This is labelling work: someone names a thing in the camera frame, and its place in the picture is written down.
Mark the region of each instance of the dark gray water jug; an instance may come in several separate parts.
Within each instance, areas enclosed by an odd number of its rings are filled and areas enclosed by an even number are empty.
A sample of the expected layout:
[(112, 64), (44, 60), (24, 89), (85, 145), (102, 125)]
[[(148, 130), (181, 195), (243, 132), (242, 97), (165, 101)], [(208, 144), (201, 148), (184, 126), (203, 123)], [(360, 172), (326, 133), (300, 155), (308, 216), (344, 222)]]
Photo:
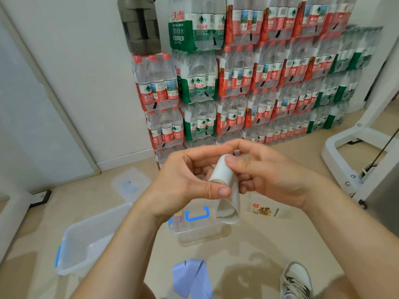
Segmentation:
[(127, 46), (133, 55), (161, 52), (155, 0), (118, 0)]

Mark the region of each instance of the metal stand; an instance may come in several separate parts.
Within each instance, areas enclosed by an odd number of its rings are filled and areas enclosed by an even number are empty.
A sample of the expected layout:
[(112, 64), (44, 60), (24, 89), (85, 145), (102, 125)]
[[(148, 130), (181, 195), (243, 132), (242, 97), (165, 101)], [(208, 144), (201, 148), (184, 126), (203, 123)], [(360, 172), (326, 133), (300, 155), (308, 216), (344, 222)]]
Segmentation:
[(330, 137), (322, 151), (322, 157), (326, 165), (334, 175), (338, 184), (353, 200), (357, 201), (363, 207), (366, 199), (372, 191), (391, 173), (394, 167), (399, 163), (399, 140), (394, 138), (386, 147), (388, 152), (376, 168), (373, 168), (371, 177), (362, 182), (359, 173), (352, 170), (343, 157), (337, 151), (337, 148), (353, 140), (362, 140), (379, 149), (383, 149), (391, 138), (371, 128), (373, 122), (379, 117), (388, 103), (399, 91), (399, 82), (397, 81), (397, 65), (399, 63), (399, 47), (392, 50), (392, 54), (381, 73), (379, 81), (372, 91), (372, 103), (367, 108), (362, 118), (356, 125), (337, 135)]

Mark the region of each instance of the hand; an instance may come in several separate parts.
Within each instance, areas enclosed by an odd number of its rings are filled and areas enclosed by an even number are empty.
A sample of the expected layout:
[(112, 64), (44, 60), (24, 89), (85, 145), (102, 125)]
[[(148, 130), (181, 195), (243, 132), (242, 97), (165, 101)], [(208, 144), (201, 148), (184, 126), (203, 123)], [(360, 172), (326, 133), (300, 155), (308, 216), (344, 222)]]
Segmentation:
[(201, 146), (173, 152), (157, 178), (137, 201), (143, 212), (150, 211), (166, 222), (192, 199), (222, 199), (231, 196), (229, 187), (196, 177), (213, 169), (224, 154), (233, 153), (228, 145)]
[(256, 191), (275, 201), (302, 208), (307, 199), (337, 186), (320, 174), (272, 148), (246, 140), (225, 143), (249, 158), (226, 156), (226, 165), (238, 176), (241, 194)]

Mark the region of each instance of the fingernail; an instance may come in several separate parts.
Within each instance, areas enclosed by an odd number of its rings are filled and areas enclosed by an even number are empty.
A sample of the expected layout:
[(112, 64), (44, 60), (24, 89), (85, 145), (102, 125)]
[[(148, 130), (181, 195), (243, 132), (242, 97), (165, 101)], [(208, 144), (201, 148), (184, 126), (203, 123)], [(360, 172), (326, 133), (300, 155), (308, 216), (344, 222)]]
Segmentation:
[(230, 165), (235, 165), (238, 161), (238, 157), (232, 155), (225, 156), (225, 163), (229, 163)]
[(230, 196), (230, 189), (227, 187), (220, 188), (219, 195), (224, 197)]

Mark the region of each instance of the sneaker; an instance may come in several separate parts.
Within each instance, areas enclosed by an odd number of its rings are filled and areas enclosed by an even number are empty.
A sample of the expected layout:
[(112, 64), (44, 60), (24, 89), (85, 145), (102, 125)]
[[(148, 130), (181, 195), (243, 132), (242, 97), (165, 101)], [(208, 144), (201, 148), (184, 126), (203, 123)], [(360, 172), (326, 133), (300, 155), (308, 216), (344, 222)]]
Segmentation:
[(280, 275), (280, 299), (311, 299), (313, 287), (307, 269), (291, 262)]

